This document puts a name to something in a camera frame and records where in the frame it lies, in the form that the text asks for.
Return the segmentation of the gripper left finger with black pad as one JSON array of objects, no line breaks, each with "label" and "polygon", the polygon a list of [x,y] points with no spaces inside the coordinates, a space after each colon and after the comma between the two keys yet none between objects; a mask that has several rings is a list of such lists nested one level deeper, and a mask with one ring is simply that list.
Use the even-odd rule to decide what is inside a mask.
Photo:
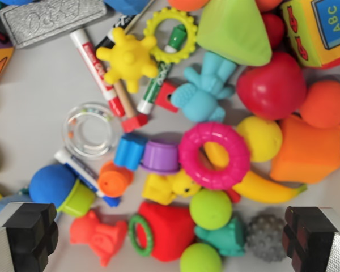
[{"label": "gripper left finger with black pad", "polygon": [[58,243],[52,203],[11,202],[0,211],[0,271],[44,271]]}]

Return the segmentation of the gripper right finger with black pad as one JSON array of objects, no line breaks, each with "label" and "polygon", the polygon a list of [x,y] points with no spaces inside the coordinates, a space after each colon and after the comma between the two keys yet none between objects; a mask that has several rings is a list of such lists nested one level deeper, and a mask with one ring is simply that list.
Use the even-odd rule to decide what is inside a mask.
[{"label": "gripper right finger with black pad", "polygon": [[340,271],[340,216],[331,207],[285,211],[282,244],[294,271]]}]

